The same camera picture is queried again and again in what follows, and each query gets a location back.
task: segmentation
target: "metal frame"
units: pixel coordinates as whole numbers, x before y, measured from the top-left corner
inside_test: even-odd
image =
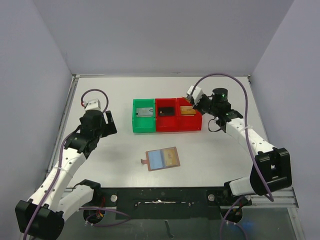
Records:
[[[64,131],[66,128],[66,124],[67,124],[67,120],[68,120],[68,116],[70,113],[70,109],[71,109],[71,103],[72,100],[74,99],[75,96],[75,92],[76,92],[76,88],[77,88],[77,84],[78,84],[78,80],[79,80],[79,76],[78,75],[72,75],[72,80],[71,80],[71,85],[70,85],[70,89],[69,89],[69,93],[66,99],[66,103],[65,103],[65,107],[63,110],[63,114],[62,114],[62,118],[61,118],[61,123],[59,126],[59,130],[58,130],[58,135],[54,144],[54,149],[53,149],[53,153],[48,165],[48,169],[47,169],[47,176],[48,173],[50,173],[51,169],[54,167],[55,165],[55,159],[57,159],[57,154],[59,151],[59,147],[62,144],[63,141],[63,135],[64,135]]]
[[[298,208],[288,207],[288,213],[292,223],[293,231],[297,240],[305,240],[304,230],[298,217]]]
[[[168,72],[168,73],[131,73],[131,74],[112,74],[112,75],[105,75],[105,74],[75,74],[76,78],[154,78],[154,77],[162,77],[162,78],[170,78],[170,77],[199,77],[208,74],[208,72],[198,72],[198,73],[187,73],[187,72]],[[243,74],[238,75],[237,77],[250,77],[251,75]]]
[[[254,92],[252,91],[252,86],[251,86],[251,84],[252,84],[251,80],[250,80],[251,75],[248,75],[246,78],[248,79],[249,86],[250,86],[250,89],[251,89],[251,92],[252,92],[252,95],[253,95],[253,99],[254,99],[254,102],[256,103],[255,95],[254,95]],[[258,106],[257,106],[257,110],[258,110],[259,117],[261,119],[261,114],[260,114]],[[264,134],[265,134],[265,138],[269,142],[268,134],[267,134],[267,131],[266,131],[266,128],[265,128],[265,125],[264,125],[264,121],[262,121],[262,119],[261,119],[261,122],[262,122],[263,131],[264,131]]]
[[[58,136],[57,136],[54,150],[52,153],[52,157],[51,157],[51,160],[50,160],[50,163],[48,166],[48,171],[47,171],[48,173],[51,171],[51,169],[55,163],[55,159],[56,159],[58,151],[59,151],[59,146],[63,140],[62,139],[63,133],[64,133],[64,130],[66,127],[66,123],[67,123],[68,116],[69,116],[70,109],[71,109],[71,103],[74,98],[79,79],[80,78],[102,78],[102,77],[105,78],[107,76],[104,74],[88,74],[88,75],[74,74],[72,76],[72,82],[71,82],[70,90],[68,93],[66,105],[65,105],[65,108],[63,111],[59,131],[58,131]],[[248,78],[248,81],[249,81],[250,87],[251,87],[250,75],[248,75],[247,78]],[[64,195],[66,195],[70,191],[71,191],[71,188],[67,188],[65,190]],[[297,208],[299,207],[299,205],[298,205],[298,201],[297,201],[297,198],[295,195],[294,188],[290,187],[290,188],[286,188],[286,189],[283,189],[280,191],[276,191],[273,193],[273,196],[274,196],[274,202],[270,203],[269,200],[266,199],[264,196],[253,195],[253,196],[251,196],[252,205],[247,206],[246,208],[287,208],[288,214],[291,219],[292,227],[294,229],[296,239],[297,240],[305,240],[303,229],[302,229],[300,220],[298,218]]]

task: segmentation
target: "black bracket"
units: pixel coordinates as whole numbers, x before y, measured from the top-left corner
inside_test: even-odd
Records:
[[[101,199],[103,197],[100,183],[85,179],[85,180],[79,182],[77,185],[85,185],[85,186],[88,186],[91,189],[93,189],[92,200],[90,202],[86,203],[84,206],[99,206],[100,205]]]
[[[220,206],[231,206],[239,196],[226,187],[121,187],[101,188],[106,207],[116,207],[131,219],[221,219]],[[112,202],[112,195],[117,200]],[[116,215],[116,219],[125,219]]]
[[[83,153],[87,159],[96,149],[100,138],[117,133],[111,111],[106,111],[105,115],[108,123],[106,123],[101,111],[87,110],[80,118],[81,125],[66,140],[64,149],[76,149],[78,153]]]
[[[38,205],[20,200],[15,207],[16,219],[21,233],[26,231],[27,225]],[[28,234],[42,240],[56,240],[62,232],[65,220],[63,212],[53,212],[42,206],[36,214]]]
[[[225,88],[215,88],[212,90],[212,96],[202,95],[197,105],[193,108],[198,110],[202,115],[210,114],[215,118],[218,118],[216,124],[226,132],[226,124],[232,119],[243,118],[243,116],[236,110],[231,108],[231,104],[228,102],[228,90]]]
[[[261,171],[271,192],[288,188],[292,185],[290,155],[285,148],[273,148],[273,151],[258,152],[255,161]],[[262,196],[267,194],[258,173],[252,167],[250,183],[256,194]]]

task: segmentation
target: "white table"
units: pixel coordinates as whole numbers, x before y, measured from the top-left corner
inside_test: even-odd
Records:
[[[252,162],[247,152],[224,132],[208,131],[210,115],[203,116],[202,131],[184,133],[135,134],[132,130],[133,99],[177,98],[199,77],[96,77],[79,78],[63,137],[73,131],[84,114],[80,97],[86,90],[101,89],[109,97],[117,134],[102,138],[98,147],[79,168],[71,180],[72,187],[83,179],[101,183],[105,188],[118,187],[217,187],[227,181],[248,176]],[[244,84],[249,99],[248,123],[263,138],[266,134],[246,77]],[[232,108],[244,114],[245,99],[240,86],[227,77],[210,77],[199,85],[210,95],[214,88],[228,89]],[[99,92],[88,93],[85,100],[99,98],[101,108],[105,99]],[[211,122],[211,129],[217,129]],[[177,147],[179,167],[148,171],[140,159],[146,151]]]

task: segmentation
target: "cable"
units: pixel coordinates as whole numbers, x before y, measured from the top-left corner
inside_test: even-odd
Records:
[[[73,192],[73,191],[75,190],[75,188],[76,188],[77,186],[79,186],[79,184],[80,184],[80,183],[77,183],[76,185],[74,185],[73,188],[71,189],[71,192]]]
[[[102,197],[101,204],[100,204],[100,208],[103,208],[103,207],[105,206],[105,203],[106,203],[106,198],[103,196],[103,197]],[[97,213],[96,213],[96,215],[101,215],[101,214],[102,214],[102,213],[101,213],[100,210],[98,210]]]
[[[225,76],[225,77],[228,77],[228,78],[231,78],[233,79],[234,81],[236,81],[240,87],[242,88],[243,90],[243,93],[244,93],[244,98],[245,98],[245,110],[244,110],[244,127],[245,127],[245,141],[246,141],[246,145],[248,146],[248,150],[249,150],[249,153],[250,153],[250,157],[251,157],[251,160],[253,162],[253,166],[259,176],[259,178],[261,179],[261,182],[263,183],[263,186],[265,187],[268,195],[266,194],[265,197],[268,198],[271,202],[274,202],[274,197],[272,196],[272,193],[270,191],[270,188],[269,186],[267,185],[267,182],[266,180],[264,179],[264,176],[262,175],[257,163],[256,163],[256,160],[255,160],[255,156],[254,156],[254,153],[251,149],[251,145],[250,145],[250,142],[249,142],[249,133],[248,133],[248,94],[247,94],[247,91],[245,89],[245,86],[237,79],[235,78],[234,76],[231,76],[229,74],[226,74],[226,73],[221,73],[221,72],[216,72],[216,73],[210,73],[208,75],[205,75],[203,76],[202,78],[200,78],[196,84],[194,85],[192,91],[191,91],[191,96],[192,94],[194,93],[195,91],[195,88],[197,87],[197,85],[203,80],[203,79],[206,79],[208,77],[211,77],[211,76],[216,76],[216,75],[221,75],[221,76]]]
[[[208,130],[209,130],[209,132],[211,132],[211,133],[217,133],[217,132],[221,131],[222,128],[219,128],[219,129],[214,130],[214,131],[210,130],[210,122],[211,122],[212,120],[215,120],[215,118],[212,118],[212,119],[210,119],[210,120],[208,121]]]
[[[223,230],[223,227],[224,227],[224,225],[225,225],[225,223],[226,223],[226,218],[227,218],[228,214],[231,212],[231,210],[234,208],[234,206],[236,206],[244,197],[245,197],[245,196],[239,197],[239,198],[231,205],[231,207],[228,209],[228,211],[227,211],[226,214],[224,215],[224,217],[223,217],[223,219],[222,219],[222,221],[221,221],[221,224],[220,224],[220,232],[219,232],[219,238],[220,238],[220,240],[222,240],[222,230]],[[233,224],[233,225],[236,225],[238,228],[240,228],[241,231],[242,231],[243,234],[244,234],[245,240],[248,240],[248,235],[247,235],[246,231],[244,230],[244,228],[243,228],[240,224],[235,223],[235,222],[233,222],[233,221],[228,221],[228,222],[231,223],[231,224]]]
[[[87,93],[90,93],[90,92],[93,92],[93,91],[100,92],[100,93],[102,93],[102,94],[105,96],[106,104],[105,104],[105,108],[104,108],[103,111],[102,111],[102,114],[104,114],[104,113],[107,111],[107,108],[108,108],[108,106],[109,106],[109,98],[108,98],[107,94],[106,94],[104,91],[100,90],[100,89],[93,88],[93,89],[90,89],[90,90],[88,90],[88,91],[85,91],[85,92],[82,94],[82,96],[81,96],[81,105],[84,106],[84,97],[85,97],[85,95],[86,95]]]
[[[234,214],[237,214],[237,212],[239,212],[244,206],[247,206],[248,204],[249,204],[249,201],[247,201],[245,204],[239,206],[239,207],[235,210]]]
[[[83,206],[83,207],[80,207],[79,210],[97,210],[97,211],[104,211],[104,212],[110,212],[110,213],[115,213],[115,214],[120,214],[122,216],[125,216],[127,217],[127,219],[123,220],[123,221],[120,221],[120,222],[116,222],[116,223],[112,223],[112,224],[93,224],[92,226],[94,227],[99,227],[99,228],[107,228],[107,227],[113,227],[113,226],[117,226],[117,225],[120,225],[120,224],[124,224],[128,221],[131,220],[131,217],[124,213],[124,212],[121,212],[121,211],[117,211],[117,210],[114,210],[114,209],[108,209],[108,208],[103,208],[103,207],[96,207],[96,206]],[[96,215],[95,213],[94,214],[91,214],[89,215],[85,221],[88,221],[89,218],[93,217],[94,215]]]

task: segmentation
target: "green bin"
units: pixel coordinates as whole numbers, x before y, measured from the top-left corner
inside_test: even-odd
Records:
[[[152,116],[137,116],[138,108],[153,108]],[[132,129],[134,133],[156,132],[156,101],[155,99],[133,99]]]

